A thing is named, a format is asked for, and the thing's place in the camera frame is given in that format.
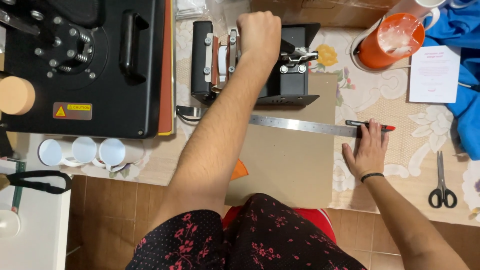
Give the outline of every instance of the floral tablecloth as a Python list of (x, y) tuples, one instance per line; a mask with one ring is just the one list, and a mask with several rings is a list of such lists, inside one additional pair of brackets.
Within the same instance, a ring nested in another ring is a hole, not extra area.
[[(192, 55), (192, 20), (176, 25), (176, 91), (177, 104), (199, 106), (190, 96)], [(373, 74), (355, 67), (349, 56), (352, 40), (362, 29), (322, 28), (310, 50), (319, 51), (319, 59), (309, 63), (310, 72), (335, 73), (337, 124), (345, 120), (364, 121), (371, 117), (397, 127), (390, 135), (385, 158), (388, 181), (435, 221), (480, 226), (480, 161), (471, 161), (458, 147), (458, 135), (452, 126), (453, 115), (442, 104), (408, 102), (408, 69)], [(406, 65), (403, 60), (397, 65)], [(71, 173), (119, 180), (167, 185), (180, 152), (194, 126), (177, 121), (178, 133), (145, 141), (146, 156), (127, 171), (109, 173), (94, 166), (64, 168)], [(332, 171), (333, 199), (330, 207), (378, 212), (365, 186), (359, 185), (348, 171), (341, 154), (341, 144), (355, 146), (355, 139), (336, 137)], [(444, 153), (445, 181), (458, 197), (454, 209), (433, 209), (427, 202), (437, 186), (436, 152)]]

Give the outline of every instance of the blue fabric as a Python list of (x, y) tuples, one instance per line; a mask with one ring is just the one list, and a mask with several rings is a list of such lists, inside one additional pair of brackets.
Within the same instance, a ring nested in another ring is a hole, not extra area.
[[(463, 9), (446, 6), (438, 22), (426, 31), (424, 47), (448, 45), (462, 47), (458, 81), (475, 86), (480, 78), (480, 2)], [(456, 102), (447, 107), (458, 119), (461, 147), (472, 160), (480, 160), (480, 93), (458, 86)]]

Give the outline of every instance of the hand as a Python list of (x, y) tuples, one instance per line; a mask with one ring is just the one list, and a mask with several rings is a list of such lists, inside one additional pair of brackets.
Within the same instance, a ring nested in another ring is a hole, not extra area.
[(348, 144), (342, 144), (343, 153), (347, 160), (350, 171), (357, 179), (373, 172), (384, 172), (385, 152), (388, 146), (388, 132), (384, 135), (382, 143), (382, 128), (375, 119), (370, 119), (369, 128), (360, 126), (362, 139), (357, 156), (353, 156), (352, 149)]
[(241, 59), (256, 61), (262, 67), (267, 64), (270, 74), (280, 54), (280, 18), (270, 11), (245, 13), (238, 17), (237, 26), (241, 36)]

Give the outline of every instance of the right arm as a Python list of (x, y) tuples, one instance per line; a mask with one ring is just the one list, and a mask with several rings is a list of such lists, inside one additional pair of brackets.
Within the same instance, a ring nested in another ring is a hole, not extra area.
[[(380, 124), (371, 119), (369, 128), (361, 126), (362, 140), (356, 156), (348, 144), (343, 151), (357, 179), (372, 172), (384, 171), (388, 133), (381, 142)], [(405, 269), (468, 270), (460, 256), (442, 238), (430, 221), (381, 176), (364, 181), (389, 233), (402, 255)]]

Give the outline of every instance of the tiled floor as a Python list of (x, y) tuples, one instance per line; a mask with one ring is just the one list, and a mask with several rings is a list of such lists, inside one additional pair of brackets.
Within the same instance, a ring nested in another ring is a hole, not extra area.
[[(66, 270), (120, 270), (148, 232), (164, 187), (75, 176)], [(398, 249), (380, 215), (328, 209), (338, 245), (371, 270), (403, 270)], [(480, 228), (434, 222), (471, 270), (480, 270)]]

